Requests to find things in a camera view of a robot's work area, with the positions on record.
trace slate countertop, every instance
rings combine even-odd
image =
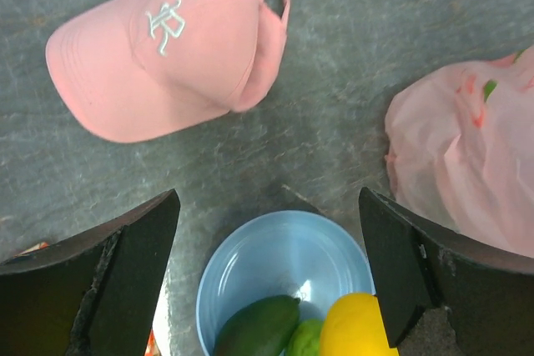
[[[201,355],[196,290],[229,233],[288,207],[291,193],[362,243],[360,188],[389,194],[383,118],[394,94],[445,64],[534,42],[532,0],[293,0],[280,75],[258,107],[119,145],[78,125],[44,60],[53,30],[103,1],[0,0],[0,259],[176,188],[183,209],[158,311],[173,356]],[[440,324],[428,318],[403,355],[446,354],[432,352]]]

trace baseball cap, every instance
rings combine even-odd
[[[73,116],[108,141],[164,136],[259,103],[279,71],[290,0],[110,0],[46,46]]]

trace lime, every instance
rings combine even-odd
[[[299,324],[285,350],[286,356],[319,356],[322,320],[310,318]]]

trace pink plastic bag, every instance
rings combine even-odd
[[[398,203],[534,257],[534,47],[422,78],[395,96],[385,130]]]

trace plastic bowl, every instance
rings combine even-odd
[[[277,294],[299,297],[300,317],[325,318],[347,293],[375,293],[369,263],[339,225],[301,211],[269,213],[235,230],[200,280],[197,332],[206,356],[224,323],[243,307]]]

